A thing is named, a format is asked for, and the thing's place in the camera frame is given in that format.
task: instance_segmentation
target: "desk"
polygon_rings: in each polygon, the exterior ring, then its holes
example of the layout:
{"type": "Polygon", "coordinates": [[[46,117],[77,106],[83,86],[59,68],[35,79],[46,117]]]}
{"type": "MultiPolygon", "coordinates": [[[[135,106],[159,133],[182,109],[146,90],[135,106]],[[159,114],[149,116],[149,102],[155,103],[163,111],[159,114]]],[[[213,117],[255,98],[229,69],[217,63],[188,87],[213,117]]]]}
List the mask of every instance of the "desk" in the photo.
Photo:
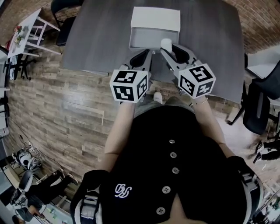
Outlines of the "desk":
{"type": "Polygon", "coordinates": [[[60,29],[58,29],[56,26],[50,24],[49,22],[41,19],[39,17],[39,13],[41,12],[41,9],[38,9],[36,12],[32,13],[31,15],[29,15],[26,19],[24,19],[19,26],[22,26],[22,28],[26,27],[27,32],[25,34],[25,37],[22,39],[21,43],[19,46],[17,46],[14,41],[17,37],[16,34],[14,34],[12,40],[11,40],[11,45],[9,48],[9,54],[8,54],[8,58],[11,58],[13,56],[19,55],[19,54],[26,54],[26,55],[31,55],[31,56],[36,56],[39,57],[39,55],[37,54],[30,54],[28,52],[25,52],[25,47],[26,45],[31,46],[31,47],[36,47],[36,48],[40,48],[42,50],[45,51],[50,51],[54,54],[58,54],[61,55],[60,52],[56,52],[53,50],[50,50],[48,48],[42,47],[40,46],[40,42],[41,40],[44,40],[44,38],[42,38],[43,33],[45,31],[46,26],[50,26],[58,31],[60,31],[60,29]],[[34,26],[34,23],[36,22],[36,20],[41,21],[42,23],[44,23],[43,26],[34,26]],[[36,29],[35,31],[35,35],[31,34],[31,30],[32,29],[36,29]],[[38,30],[41,30],[40,35],[37,36],[36,33],[38,30]]]}
{"type": "MultiPolygon", "coordinates": [[[[191,49],[217,77],[212,94],[241,102],[244,49],[238,12],[221,0],[85,0],[72,26],[63,53],[71,70],[112,72],[131,54],[130,22],[134,6],[181,11],[179,44],[191,49]]],[[[153,55],[155,80],[173,75],[161,55],[153,55]]]]}

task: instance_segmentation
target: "shoe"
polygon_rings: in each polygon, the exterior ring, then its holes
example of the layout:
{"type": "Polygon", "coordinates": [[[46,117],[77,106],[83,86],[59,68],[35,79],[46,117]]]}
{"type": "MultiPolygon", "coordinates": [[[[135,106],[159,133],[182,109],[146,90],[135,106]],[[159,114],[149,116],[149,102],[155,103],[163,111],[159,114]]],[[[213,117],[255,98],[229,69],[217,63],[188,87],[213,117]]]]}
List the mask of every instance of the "shoe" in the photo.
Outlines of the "shoe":
{"type": "Polygon", "coordinates": [[[75,185],[79,185],[79,182],[72,176],[72,174],[70,173],[67,173],[67,176],[71,177],[72,178],[72,183],[75,184],[75,185]]]}
{"type": "Polygon", "coordinates": [[[261,153],[259,152],[259,153],[257,154],[257,156],[255,157],[253,163],[255,164],[257,161],[259,161],[259,160],[261,160],[261,159],[262,159],[262,155],[261,155],[261,153]]]}
{"type": "Polygon", "coordinates": [[[258,143],[257,147],[255,148],[255,153],[259,153],[259,152],[261,152],[261,151],[263,151],[263,150],[264,150],[264,145],[263,145],[263,143],[260,141],[260,142],[258,143]]]}
{"type": "Polygon", "coordinates": [[[159,102],[162,104],[162,95],[160,92],[155,92],[154,93],[154,101],[159,102]]]}
{"type": "Polygon", "coordinates": [[[64,178],[65,178],[65,175],[64,175],[64,170],[63,170],[62,168],[59,168],[58,170],[61,172],[61,174],[62,174],[62,178],[64,179],[64,178]]]}

